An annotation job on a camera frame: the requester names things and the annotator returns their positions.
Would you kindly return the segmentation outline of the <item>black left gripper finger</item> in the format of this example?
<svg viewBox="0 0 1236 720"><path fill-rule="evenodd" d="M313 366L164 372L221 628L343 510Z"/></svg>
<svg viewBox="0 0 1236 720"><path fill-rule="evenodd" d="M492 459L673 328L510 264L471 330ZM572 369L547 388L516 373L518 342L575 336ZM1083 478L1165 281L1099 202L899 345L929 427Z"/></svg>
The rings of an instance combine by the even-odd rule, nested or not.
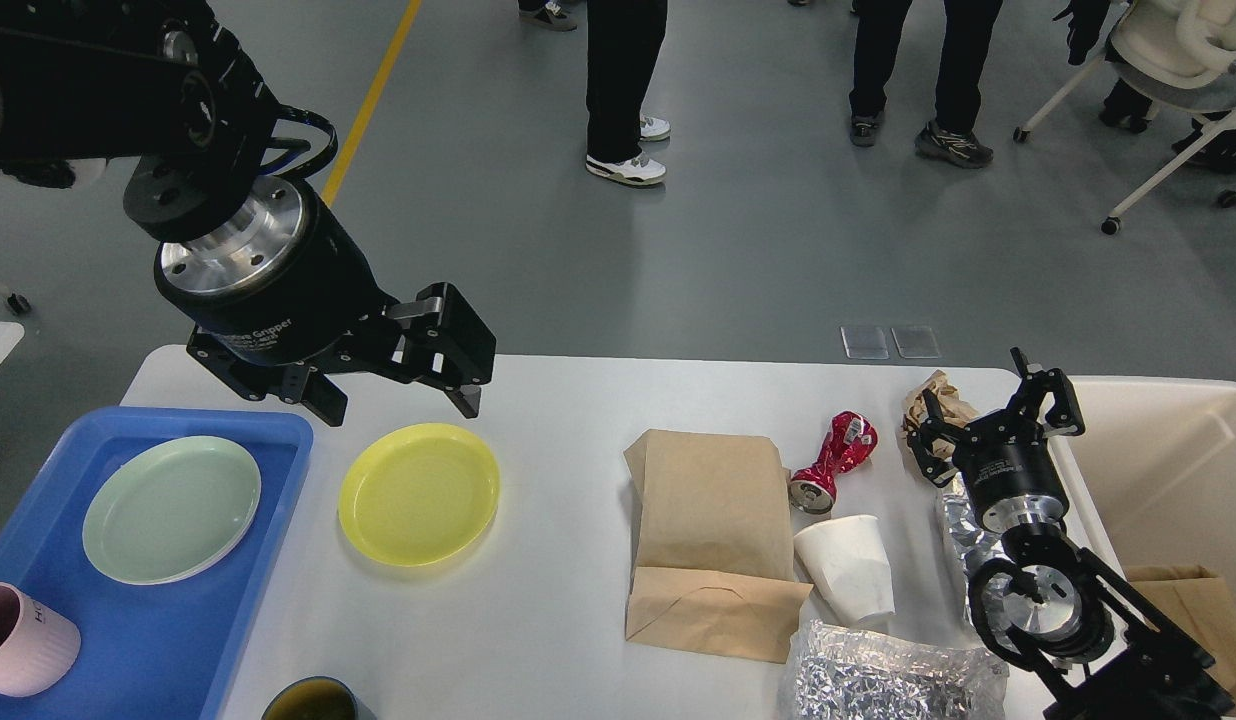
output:
<svg viewBox="0 0 1236 720"><path fill-rule="evenodd" d="M493 378L494 350L494 333L462 291L438 282L409 303L381 293L375 309L337 341L337 370L439 389L472 419L482 384Z"/></svg>
<svg viewBox="0 0 1236 720"><path fill-rule="evenodd" d="M315 366L281 366L281 401L307 408L329 427L342 427L349 396Z"/></svg>

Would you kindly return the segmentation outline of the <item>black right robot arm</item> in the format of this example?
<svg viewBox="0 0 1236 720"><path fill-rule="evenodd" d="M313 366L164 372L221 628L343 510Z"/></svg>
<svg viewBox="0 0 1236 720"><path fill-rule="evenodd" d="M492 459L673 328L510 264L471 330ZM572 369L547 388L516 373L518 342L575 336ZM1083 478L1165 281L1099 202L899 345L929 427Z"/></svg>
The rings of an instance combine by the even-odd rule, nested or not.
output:
<svg viewBox="0 0 1236 720"><path fill-rule="evenodd" d="M999 659L1038 676L1048 719L1220 719L1229 692L1214 657L1098 553L1072 542L1070 501L1047 446L1086 425L1060 369L1011 351L1005 408L973 417L920 387L904 437L933 487L962 487L967 520L996 543L967 562L967 613Z"/></svg>

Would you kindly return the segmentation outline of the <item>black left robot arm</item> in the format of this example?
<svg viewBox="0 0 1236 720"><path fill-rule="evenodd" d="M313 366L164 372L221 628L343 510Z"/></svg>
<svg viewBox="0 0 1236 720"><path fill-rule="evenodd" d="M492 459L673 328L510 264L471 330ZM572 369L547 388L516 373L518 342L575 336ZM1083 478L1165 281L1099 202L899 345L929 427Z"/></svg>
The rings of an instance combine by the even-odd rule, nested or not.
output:
<svg viewBox="0 0 1236 720"><path fill-rule="evenodd" d="M467 417L494 333L457 287L402 303L308 178L336 156L316 112L279 103L203 1L0 1L0 170L69 186L129 158L129 219L159 245L153 282L197 327L188 354L247 400L331 427L331 382L375 373L445 393Z"/></svg>

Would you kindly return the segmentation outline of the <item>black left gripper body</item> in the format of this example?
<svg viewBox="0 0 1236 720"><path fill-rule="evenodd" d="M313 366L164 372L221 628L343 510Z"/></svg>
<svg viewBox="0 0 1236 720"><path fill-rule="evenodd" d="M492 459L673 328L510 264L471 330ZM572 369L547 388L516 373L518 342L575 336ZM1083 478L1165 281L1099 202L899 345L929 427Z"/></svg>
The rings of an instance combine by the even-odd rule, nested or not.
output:
<svg viewBox="0 0 1236 720"><path fill-rule="evenodd" d="M400 325L356 245L307 182L260 177L242 207L153 266L162 296L197 324L188 354L231 391L281 395L304 373L388 372Z"/></svg>

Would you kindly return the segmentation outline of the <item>crumpled foil under arm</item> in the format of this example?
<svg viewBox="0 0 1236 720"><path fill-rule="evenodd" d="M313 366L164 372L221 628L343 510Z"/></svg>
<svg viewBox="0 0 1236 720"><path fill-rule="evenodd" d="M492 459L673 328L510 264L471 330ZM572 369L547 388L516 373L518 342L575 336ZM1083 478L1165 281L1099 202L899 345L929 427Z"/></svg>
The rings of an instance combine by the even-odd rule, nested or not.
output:
<svg viewBox="0 0 1236 720"><path fill-rule="evenodd" d="M969 635L975 635L967 584L981 564L989 559L1009 559L1002 551L1001 536L980 527L960 474L953 475L947 487L941 488L934 503L934 520L943 550L942 562L950 587L955 592L958 617Z"/></svg>

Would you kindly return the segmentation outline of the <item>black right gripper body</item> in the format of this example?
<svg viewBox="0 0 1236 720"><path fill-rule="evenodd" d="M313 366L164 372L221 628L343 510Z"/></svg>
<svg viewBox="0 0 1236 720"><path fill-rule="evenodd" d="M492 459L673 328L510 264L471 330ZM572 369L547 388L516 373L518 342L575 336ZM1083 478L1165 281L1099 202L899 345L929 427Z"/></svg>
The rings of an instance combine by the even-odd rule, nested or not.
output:
<svg viewBox="0 0 1236 720"><path fill-rule="evenodd" d="M1006 534L1022 525L1065 530L1069 496L1044 442L962 445L953 452L979 527Z"/></svg>

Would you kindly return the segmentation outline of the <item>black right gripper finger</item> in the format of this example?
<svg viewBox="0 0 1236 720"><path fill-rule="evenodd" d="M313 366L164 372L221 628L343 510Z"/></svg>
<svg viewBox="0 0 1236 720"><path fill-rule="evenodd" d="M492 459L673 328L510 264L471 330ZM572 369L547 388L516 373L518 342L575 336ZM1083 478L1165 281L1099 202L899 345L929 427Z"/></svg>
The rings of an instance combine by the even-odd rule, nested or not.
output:
<svg viewBox="0 0 1236 720"><path fill-rule="evenodd" d="M929 441L929 438L934 437L942 437L947 438L947 441L950 441L953 445L957 445L955 433L960 433L962 429L965 429L967 425L965 427L953 427L953 425L946 424L946 421L941 416L941 408L937 400L934 400L933 393L925 391L923 396L925 396L926 410L928 410L928 419L925 420L925 424L921 424L921 429L918 432L920 436L923 436L925 441ZM952 459L950 459L950 471L947 471L947 473L944 474L947 482L943 484L943 487L934 487L934 483L932 480L929 480L928 478L925 479L929 480L929 483L932 483L934 488L948 487L948 484L950 484L950 480L955 478L957 474L955 466L953 466Z"/></svg>
<svg viewBox="0 0 1236 720"><path fill-rule="evenodd" d="M1020 442L1083 436L1086 424L1069 377L1058 368L1046 370L1030 363L1020 347L1012 347L1010 354L1020 384L1007 405L994 414L997 433Z"/></svg>

